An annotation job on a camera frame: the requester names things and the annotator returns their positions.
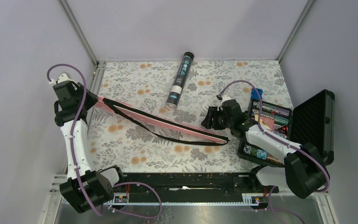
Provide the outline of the pink racket bag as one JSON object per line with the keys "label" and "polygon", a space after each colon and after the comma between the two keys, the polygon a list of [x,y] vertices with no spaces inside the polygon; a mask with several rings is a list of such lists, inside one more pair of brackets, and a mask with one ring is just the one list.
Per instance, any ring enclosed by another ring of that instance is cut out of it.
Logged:
{"label": "pink racket bag", "polygon": [[[229,142],[229,138],[224,135],[219,135],[217,133],[195,127],[190,125],[183,125],[180,123],[176,123],[174,121],[161,118],[150,113],[139,110],[129,104],[122,103],[119,101],[115,101],[112,99],[108,99],[105,97],[98,96],[97,102],[94,104],[95,108],[102,109],[107,113],[115,114],[121,116],[130,122],[140,126],[141,128],[149,131],[155,136],[180,144],[188,144],[195,146],[224,146]],[[188,141],[181,139],[174,139],[167,136],[163,136],[161,134],[157,134],[152,132],[145,124],[167,128],[172,131],[188,134],[193,137],[198,137],[203,139],[202,141]]]}

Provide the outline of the black shuttlecock tube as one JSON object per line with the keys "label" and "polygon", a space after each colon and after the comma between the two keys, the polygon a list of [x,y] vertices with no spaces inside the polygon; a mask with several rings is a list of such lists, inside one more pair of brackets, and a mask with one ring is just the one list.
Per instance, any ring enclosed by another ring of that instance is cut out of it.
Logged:
{"label": "black shuttlecock tube", "polygon": [[167,109],[177,109],[193,60],[194,54],[192,52],[184,53],[165,103]]}

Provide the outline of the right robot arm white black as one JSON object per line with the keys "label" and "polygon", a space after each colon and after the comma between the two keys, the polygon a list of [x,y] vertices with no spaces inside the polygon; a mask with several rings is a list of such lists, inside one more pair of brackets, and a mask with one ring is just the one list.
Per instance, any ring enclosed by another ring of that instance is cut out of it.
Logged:
{"label": "right robot arm white black", "polygon": [[255,192],[276,186],[289,188],[294,195],[305,199],[330,186],[330,175],[314,145],[301,145],[264,129],[260,121],[246,118],[234,99],[224,100],[219,107],[210,107],[201,125],[214,130],[228,128],[247,145],[258,147],[283,163],[282,168],[265,166],[250,177],[248,184]]}

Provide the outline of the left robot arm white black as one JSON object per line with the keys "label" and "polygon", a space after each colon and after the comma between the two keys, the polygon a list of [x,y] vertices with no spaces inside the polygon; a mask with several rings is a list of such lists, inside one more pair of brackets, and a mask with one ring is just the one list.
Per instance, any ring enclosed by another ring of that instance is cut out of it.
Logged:
{"label": "left robot arm white black", "polygon": [[116,165],[98,171],[89,163],[87,115],[98,96],[71,80],[58,82],[53,90],[58,97],[55,123],[64,136],[68,158],[67,181],[60,184],[60,193],[78,213],[84,213],[112,200],[114,191],[125,188],[126,180]]}

